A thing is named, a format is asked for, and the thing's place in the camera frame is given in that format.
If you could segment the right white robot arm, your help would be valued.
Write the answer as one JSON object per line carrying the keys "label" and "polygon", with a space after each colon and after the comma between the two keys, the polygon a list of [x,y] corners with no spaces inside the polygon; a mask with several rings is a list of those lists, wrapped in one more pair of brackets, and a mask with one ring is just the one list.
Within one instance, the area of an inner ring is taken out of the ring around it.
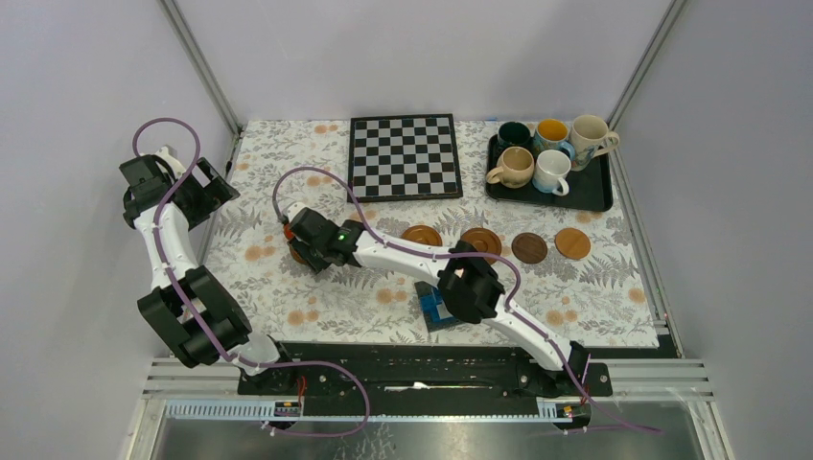
{"label": "right white robot arm", "polygon": [[572,395],[588,381],[590,356],[580,344],[550,330],[514,299],[489,265],[491,255],[459,241],[454,247],[422,245],[379,235],[366,223],[338,225],[301,203],[280,217],[289,244],[314,272],[336,265],[382,269],[428,283],[448,312],[470,324],[485,324],[509,337],[549,374],[559,393]]}

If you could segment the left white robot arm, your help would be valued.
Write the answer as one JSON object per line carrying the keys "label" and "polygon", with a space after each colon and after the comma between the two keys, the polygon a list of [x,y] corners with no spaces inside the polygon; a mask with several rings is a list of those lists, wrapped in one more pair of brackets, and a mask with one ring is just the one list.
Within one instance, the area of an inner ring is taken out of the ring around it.
{"label": "left white robot arm", "polygon": [[120,167],[128,182],[124,219],[142,236],[151,263],[151,290],[138,300],[138,310],[185,366],[211,365],[229,355],[246,375],[261,373],[273,393],[287,393],[297,381],[295,365],[281,358],[269,336],[253,331],[238,302],[197,261],[190,231],[240,194],[206,159],[196,165],[207,185],[188,173],[169,146]]}

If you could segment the light orange coaster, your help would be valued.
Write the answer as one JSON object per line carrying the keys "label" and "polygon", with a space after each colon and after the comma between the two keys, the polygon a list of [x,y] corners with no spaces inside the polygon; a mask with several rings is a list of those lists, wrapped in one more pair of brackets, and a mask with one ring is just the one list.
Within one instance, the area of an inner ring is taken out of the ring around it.
{"label": "light orange coaster", "polygon": [[586,258],[592,249],[589,237],[581,230],[573,227],[564,228],[554,238],[557,250],[571,260]]}

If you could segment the cream tall mug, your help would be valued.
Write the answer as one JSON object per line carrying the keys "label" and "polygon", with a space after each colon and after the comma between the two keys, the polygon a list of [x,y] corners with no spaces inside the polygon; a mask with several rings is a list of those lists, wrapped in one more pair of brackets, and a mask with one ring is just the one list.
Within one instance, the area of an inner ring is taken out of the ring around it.
{"label": "cream tall mug", "polygon": [[569,143],[575,151],[571,170],[581,172],[594,158],[616,150],[620,138],[602,118],[584,114],[572,121]]}

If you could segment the black white chessboard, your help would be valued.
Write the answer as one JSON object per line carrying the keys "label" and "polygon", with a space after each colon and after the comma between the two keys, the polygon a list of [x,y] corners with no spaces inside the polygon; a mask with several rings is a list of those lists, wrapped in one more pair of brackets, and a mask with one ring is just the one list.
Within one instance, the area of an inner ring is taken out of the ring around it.
{"label": "black white chessboard", "polygon": [[357,201],[463,197],[451,113],[357,117],[349,135],[347,183]]}

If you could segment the beige round mug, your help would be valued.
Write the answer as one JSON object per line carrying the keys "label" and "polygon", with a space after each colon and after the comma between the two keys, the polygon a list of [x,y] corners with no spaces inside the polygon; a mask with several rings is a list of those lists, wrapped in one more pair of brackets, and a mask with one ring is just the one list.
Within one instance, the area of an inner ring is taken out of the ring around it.
{"label": "beige round mug", "polygon": [[497,165],[486,174],[487,184],[501,184],[509,189],[519,189],[528,184],[535,171],[532,153],[523,147],[504,150]]}

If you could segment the dark walnut coaster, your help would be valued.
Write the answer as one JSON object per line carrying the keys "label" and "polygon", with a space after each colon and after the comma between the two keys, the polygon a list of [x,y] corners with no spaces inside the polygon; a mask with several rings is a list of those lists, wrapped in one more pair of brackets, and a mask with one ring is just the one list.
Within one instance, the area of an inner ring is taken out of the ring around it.
{"label": "dark walnut coaster", "polygon": [[511,250],[518,260],[530,265],[542,262],[548,254],[545,240],[529,232],[517,235],[511,242]]}

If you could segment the blue mug yellow inside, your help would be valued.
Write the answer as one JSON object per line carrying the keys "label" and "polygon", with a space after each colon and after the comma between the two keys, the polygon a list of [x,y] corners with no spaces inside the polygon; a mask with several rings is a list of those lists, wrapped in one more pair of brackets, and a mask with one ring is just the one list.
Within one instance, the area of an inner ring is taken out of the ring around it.
{"label": "blue mug yellow inside", "polygon": [[545,150],[559,150],[573,160],[575,150],[568,141],[568,125],[557,119],[544,119],[536,125],[532,139],[532,154],[537,157]]}

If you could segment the black cup tray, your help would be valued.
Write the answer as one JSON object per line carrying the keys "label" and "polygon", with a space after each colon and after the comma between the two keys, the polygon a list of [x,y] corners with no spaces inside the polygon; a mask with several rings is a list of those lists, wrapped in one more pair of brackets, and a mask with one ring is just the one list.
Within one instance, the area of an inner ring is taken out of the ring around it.
{"label": "black cup tray", "polygon": [[593,160],[581,172],[570,172],[566,181],[569,193],[565,196],[541,193],[531,183],[518,189],[507,188],[501,183],[486,183],[485,192],[497,200],[572,210],[606,212],[613,207],[613,180],[607,156]]}

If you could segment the white mug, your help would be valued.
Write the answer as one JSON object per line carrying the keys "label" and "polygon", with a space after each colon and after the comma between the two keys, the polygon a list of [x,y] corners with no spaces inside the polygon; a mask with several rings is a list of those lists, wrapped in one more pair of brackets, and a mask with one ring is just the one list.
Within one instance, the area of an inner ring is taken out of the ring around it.
{"label": "white mug", "polygon": [[567,196],[569,194],[567,176],[570,168],[571,160],[567,154],[556,149],[544,150],[536,159],[531,183],[543,194]]}

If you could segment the brown wooden ringed coaster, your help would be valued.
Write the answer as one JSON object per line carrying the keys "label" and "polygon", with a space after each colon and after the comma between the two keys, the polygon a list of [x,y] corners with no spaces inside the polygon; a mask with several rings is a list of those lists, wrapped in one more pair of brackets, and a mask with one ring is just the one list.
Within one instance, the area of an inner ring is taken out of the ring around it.
{"label": "brown wooden ringed coaster", "polygon": [[477,227],[467,230],[460,239],[472,245],[477,252],[490,253],[500,256],[502,242],[499,236],[487,228]]}
{"label": "brown wooden ringed coaster", "polygon": [[401,239],[416,242],[429,246],[443,246],[443,240],[439,232],[427,225],[413,225],[406,229]]}
{"label": "brown wooden ringed coaster", "polygon": [[290,255],[292,258],[298,262],[299,264],[305,265],[307,262],[299,255],[299,253],[293,248],[292,245],[289,246]]}

